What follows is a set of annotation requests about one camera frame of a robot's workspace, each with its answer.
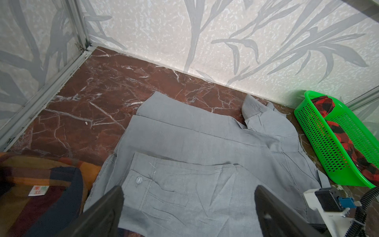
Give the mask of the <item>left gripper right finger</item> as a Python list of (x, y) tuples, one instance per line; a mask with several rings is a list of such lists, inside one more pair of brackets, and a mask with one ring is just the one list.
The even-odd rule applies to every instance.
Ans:
[(323, 224), (309, 224), (297, 212), (262, 185), (254, 199), (264, 237), (323, 237)]

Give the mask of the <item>grey long sleeve shirt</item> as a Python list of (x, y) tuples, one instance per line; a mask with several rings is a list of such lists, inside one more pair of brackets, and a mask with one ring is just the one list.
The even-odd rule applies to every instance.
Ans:
[(85, 203), (114, 186), (118, 226), (145, 237), (260, 237), (255, 189), (262, 185), (305, 220), (321, 224), (304, 192), (321, 188), (293, 124), (248, 95), (244, 123), (155, 92), (132, 117)]

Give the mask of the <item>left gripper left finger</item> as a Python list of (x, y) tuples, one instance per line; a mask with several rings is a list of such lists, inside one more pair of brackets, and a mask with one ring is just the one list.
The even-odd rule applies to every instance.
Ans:
[(124, 194), (121, 186), (114, 186), (57, 236), (118, 237), (123, 202)]

